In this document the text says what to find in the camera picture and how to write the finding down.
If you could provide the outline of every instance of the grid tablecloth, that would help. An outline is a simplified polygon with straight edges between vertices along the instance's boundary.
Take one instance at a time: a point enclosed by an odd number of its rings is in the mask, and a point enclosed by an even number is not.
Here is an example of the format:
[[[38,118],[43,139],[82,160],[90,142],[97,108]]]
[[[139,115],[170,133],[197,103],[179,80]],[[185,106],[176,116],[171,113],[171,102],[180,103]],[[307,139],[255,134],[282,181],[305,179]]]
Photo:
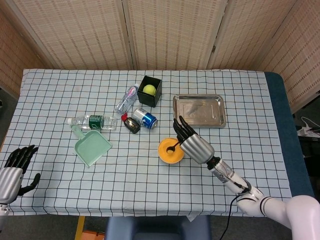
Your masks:
[[[266,196],[291,197],[277,125],[263,72],[238,70],[135,71],[28,69],[0,154],[3,167],[18,147],[39,146],[22,185],[36,175],[36,190],[10,204],[15,215],[89,216],[225,215],[235,195],[185,155],[168,165],[158,144],[176,137],[175,94],[219,94],[225,102],[224,128],[195,130],[240,176]],[[66,118],[84,114],[114,115],[125,91],[143,77],[162,79],[155,108],[141,105],[159,120],[152,130],[132,134],[118,121],[102,131],[112,143],[106,156],[87,168],[74,152],[77,142]],[[233,215],[241,215],[236,206]]]

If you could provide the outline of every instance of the soda can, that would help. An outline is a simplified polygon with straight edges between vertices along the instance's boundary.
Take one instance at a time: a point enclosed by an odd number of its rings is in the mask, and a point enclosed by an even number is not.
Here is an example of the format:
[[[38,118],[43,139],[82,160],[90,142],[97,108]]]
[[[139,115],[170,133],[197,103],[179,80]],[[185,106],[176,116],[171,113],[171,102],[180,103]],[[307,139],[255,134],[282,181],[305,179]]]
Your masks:
[[[148,129],[153,129],[158,124],[156,117],[143,110],[141,107],[134,110],[132,118]]]

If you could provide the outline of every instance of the green bottle label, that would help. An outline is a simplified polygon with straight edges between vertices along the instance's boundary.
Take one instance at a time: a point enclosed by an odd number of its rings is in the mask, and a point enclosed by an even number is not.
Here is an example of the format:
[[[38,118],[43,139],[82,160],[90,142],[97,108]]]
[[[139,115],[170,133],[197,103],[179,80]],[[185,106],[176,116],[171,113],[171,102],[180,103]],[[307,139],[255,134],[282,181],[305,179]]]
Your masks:
[[[89,117],[89,127],[91,129],[102,129],[104,127],[104,116],[91,115]]]

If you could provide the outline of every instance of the clear plastic bottle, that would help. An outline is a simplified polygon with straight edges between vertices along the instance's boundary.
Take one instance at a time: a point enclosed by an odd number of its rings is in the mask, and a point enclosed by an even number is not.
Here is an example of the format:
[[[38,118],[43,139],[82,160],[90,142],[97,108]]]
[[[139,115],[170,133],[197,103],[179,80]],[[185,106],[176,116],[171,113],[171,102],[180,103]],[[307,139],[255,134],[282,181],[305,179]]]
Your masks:
[[[123,115],[129,110],[130,107],[132,107],[138,98],[138,88],[139,84],[136,83],[134,86],[131,86],[128,91],[126,91],[121,101],[115,107],[115,111],[118,114]]]
[[[80,117],[68,118],[69,125],[77,125],[84,130],[105,129],[115,130],[117,128],[117,119],[112,116],[85,115]]]

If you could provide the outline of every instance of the stainless steel tray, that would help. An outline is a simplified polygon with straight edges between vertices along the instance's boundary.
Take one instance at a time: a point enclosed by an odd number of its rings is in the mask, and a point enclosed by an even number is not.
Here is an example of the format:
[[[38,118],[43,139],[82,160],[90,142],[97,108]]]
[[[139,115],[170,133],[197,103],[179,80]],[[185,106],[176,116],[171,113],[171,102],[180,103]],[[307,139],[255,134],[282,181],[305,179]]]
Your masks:
[[[195,128],[223,128],[226,125],[224,100],[216,94],[181,94],[173,97],[173,117]]]

